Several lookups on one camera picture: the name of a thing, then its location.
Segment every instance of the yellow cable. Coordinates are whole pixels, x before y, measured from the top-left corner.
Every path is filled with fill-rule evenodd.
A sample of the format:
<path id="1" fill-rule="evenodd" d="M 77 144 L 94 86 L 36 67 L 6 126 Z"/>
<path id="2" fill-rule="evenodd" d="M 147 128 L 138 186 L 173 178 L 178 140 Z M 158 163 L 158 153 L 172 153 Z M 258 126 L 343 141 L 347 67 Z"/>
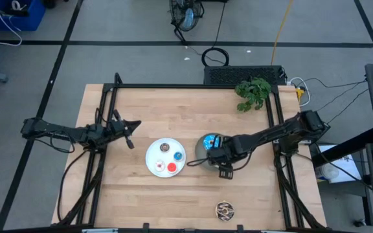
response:
<path id="1" fill-rule="evenodd" d="M 288 17 L 288 14 L 289 14 L 289 11 L 290 11 L 292 3 L 293 3 L 293 0 L 289 0 L 288 8 L 286 9 L 286 13 L 284 14 L 282 24 L 280 25 L 280 30 L 278 30 L 278 33 L 277 33 L 277 37 L 276 37 L 276 41 L 275 41 L 275 46 L 273 47 L 273 54 L 271 55 L 271 63 L 270 63 L 270 65 L 273 65 L 273 62 L 275 60 L 275 53 L 276 53 L 277 41 L 278 41 L 278 38 L 280 37 L 280 33 L 282 32 L 284 23 L 286 22 L 286 19 Z"/>

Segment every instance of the blue bin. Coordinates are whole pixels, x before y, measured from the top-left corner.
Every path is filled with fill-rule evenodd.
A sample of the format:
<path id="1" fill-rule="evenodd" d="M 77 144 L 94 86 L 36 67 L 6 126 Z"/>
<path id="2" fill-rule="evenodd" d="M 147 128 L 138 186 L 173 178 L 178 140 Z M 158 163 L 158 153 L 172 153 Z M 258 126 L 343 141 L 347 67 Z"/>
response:
<path id="1" fill-rule="evenodd" d="M 41 0 L 17 0 L 21 6 L 27 4 L 29 16 L 4 16 L 2 17 L 10 28 L 16 30 L 16 28 L 24 31 L 35 31 L 40 25 L 45 13 L 45 7 Z M 0 11 L 3 12 L 4 9 L 11 9 L 12 0 L 0 0 Z M 9 30 L 0 19 L 0 31 Z"/>

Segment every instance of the wooden table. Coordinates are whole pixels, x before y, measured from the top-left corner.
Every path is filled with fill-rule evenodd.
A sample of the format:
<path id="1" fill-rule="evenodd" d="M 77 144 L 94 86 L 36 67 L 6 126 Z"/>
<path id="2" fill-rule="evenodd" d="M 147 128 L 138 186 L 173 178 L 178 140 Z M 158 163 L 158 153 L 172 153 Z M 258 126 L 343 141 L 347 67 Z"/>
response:
<path id="1" fill-rule="evenodd" d="M 77 126 L 94 122 L 101 90 L 102 85 L 86 86 Z M 283 86 L 279 90 L 284 118 L 294 116 L 300 110 L 294 88 Z M 241 224 L 245 229 L 285 229 L 271 143 L 258 147 L 247 167 L 234 173 L 233 180 L 220 179 L 218 172 L 200 166 L 185 166 L 175 177 L 164 179 L 146 167 L 146 150 L 159 138 L 178 140 L 185 147 L 187 161 L 191 161 L 195 159 L 198 138 L 206 133 L 252 134 L 268 128 L 265 107 L 238 113 L 236 105 L 240 101 L 232 89 L 119 89 L 116 108 L 122 118 L 142 120 L 142 124 L 132 137 L 135 149 L 130 150 L 124 139 L 107 148 L 95 227 L 141 228 L 143 223 L 149 223 L 150 228 L 236 229 Z M 77 147 L 67 165 L 81 151 Z M 307 146 L 300 146 L 299 151 L 310 156 Z M 88 155 L 81 158 L 67 174 L 62 216 L 82 192 L 87 158 Z M 300 198 L 326 225 L 312 163 L 293 156 L 293 167 Z M 228 201 L 236 209 L 228 223 L 215 216 L 215 206 L 220 201 Z M 88 220 L 89 206 L 86 205 L 84 222 Z M 292 201 L 289 208 L 293 213 Z M 56 214 L 52 222 L 58 222 Z M 295 226 L 294 214 L 292 223 Z"/>

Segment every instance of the artificial plant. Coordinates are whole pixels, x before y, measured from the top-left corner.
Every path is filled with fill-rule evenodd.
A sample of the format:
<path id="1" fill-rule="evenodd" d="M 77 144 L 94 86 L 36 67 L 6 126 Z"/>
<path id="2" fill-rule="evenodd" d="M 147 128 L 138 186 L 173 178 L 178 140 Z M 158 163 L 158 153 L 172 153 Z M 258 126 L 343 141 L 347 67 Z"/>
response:
<path id="1" fill-rule="evenodd" d="M 244 103 L 237 105 L 237 110 L 246 112 L 255 104 L 254 109 L 263 107 L 264 100 L 269 96 L 271 86 L 263 78 L 250 77 L 250 81 L 242 81 L 235 88 L 237 95 L 246 99 Z"/>

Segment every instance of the white plate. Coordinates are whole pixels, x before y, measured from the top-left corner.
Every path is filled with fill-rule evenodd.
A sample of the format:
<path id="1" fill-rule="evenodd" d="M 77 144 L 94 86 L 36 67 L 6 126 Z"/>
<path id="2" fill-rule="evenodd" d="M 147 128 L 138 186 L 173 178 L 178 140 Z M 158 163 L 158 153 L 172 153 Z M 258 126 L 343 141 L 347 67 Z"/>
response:
<path id="1" fill-rule="evenodd" d="M 169 145 L 169 150 L 167 152 L 161 151 L 160 146 L 162 143 L 167 143 Z M 181 152 L 183 154 L 183 159 L 181 161 L 176 161 L 174 159 L 174 154 L 176 152 Z M 148 151 L 146 152 L 146 165 L 150 172 L 158 177 L 167 178 L 178 174 L 184 167 L 186 159 L 187 155 L 184 147 L 175 139 L 158 139 L 149 146 Z M 157 161 L 163 161 L 165 163 L 165 169 L 161 172 L 158 172 L 155 169 L 155 163 Z M 167 169 L 168 164 L 171 162 L 175 163 L 177 166 L 177 170 L 174 173 L 168 172 Z"/>

